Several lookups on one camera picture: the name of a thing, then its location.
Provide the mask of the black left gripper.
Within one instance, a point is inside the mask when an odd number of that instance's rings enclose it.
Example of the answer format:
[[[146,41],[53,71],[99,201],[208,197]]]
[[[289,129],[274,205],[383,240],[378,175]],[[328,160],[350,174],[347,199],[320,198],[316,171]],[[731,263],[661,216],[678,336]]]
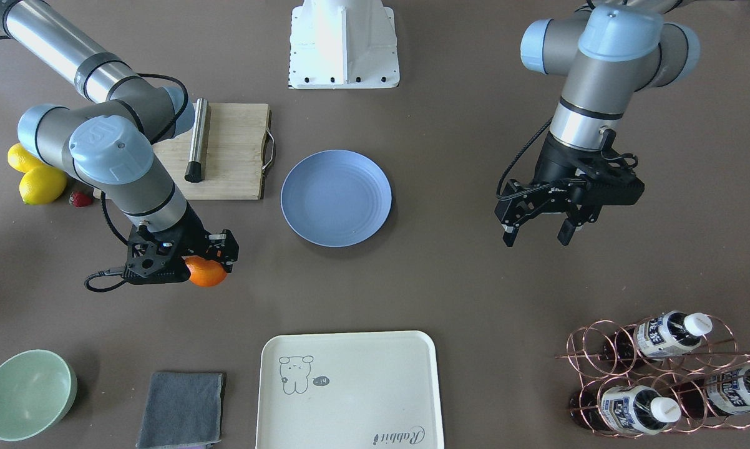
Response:
[[[594,223],[604,206],[634,205],[645,185],[637,177],[637,157],[617,153],[615,134],[598,137],[595,150],[579,150],[547,135],[532,181],[509,181],[495,207],[506,247],[511,248],[521,225],[544,213],[565,213],[558,241],[567,246],[575,231]]]

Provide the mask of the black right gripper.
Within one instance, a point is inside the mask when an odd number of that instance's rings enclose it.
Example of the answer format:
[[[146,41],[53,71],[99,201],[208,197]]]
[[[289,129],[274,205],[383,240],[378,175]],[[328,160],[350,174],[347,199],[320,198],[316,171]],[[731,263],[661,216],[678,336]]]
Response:
[[[189,203],[176,228],[183,232],[180,241],[183,246],[182,255],[212,259],[226,273],[232,273],[233,265],[238,261],[239,246],[230,229],[224,228],[213,234],[208,232]]]

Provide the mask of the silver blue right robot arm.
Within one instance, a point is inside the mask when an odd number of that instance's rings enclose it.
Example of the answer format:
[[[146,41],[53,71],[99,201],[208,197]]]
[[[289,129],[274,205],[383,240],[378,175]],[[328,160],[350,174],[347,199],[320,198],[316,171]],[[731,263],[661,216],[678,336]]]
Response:
[[[0,32],[52,67],[90,105],[42,104],[19,119],[19,142],[44,164],[107,194],[132,222],[124,278],[186,281],[184,259],[212,259],[226,271],[238,245],[225,229],[205,230],[153,152],[190,131],[195,108],[186,87],[155,87],[44,1],[0,1]]]

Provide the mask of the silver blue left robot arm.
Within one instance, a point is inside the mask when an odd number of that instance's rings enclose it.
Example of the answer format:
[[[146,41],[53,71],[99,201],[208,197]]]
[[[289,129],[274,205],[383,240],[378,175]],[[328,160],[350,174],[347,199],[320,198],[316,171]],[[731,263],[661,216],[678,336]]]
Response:
[[[566,81],[532,181],[500,177],[495,215],[512,246],[526,222],[563,214],[558,241],[597,221],[606,206],[634,205],[645,185],[637,156],[613,147],[634,93],[671,85],[690,74],[701,53],[691,28],[665,22],[683,1],[588,1],[566,20],[533,22],[524,32],[524,66]]]

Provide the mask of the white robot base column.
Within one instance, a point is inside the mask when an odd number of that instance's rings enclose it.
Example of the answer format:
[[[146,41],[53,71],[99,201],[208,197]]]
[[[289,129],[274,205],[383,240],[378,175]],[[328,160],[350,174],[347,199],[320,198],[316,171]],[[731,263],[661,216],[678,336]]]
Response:
[[[399,85],[394,12],[381,1],[304,1],[291,12],[292,89]]]

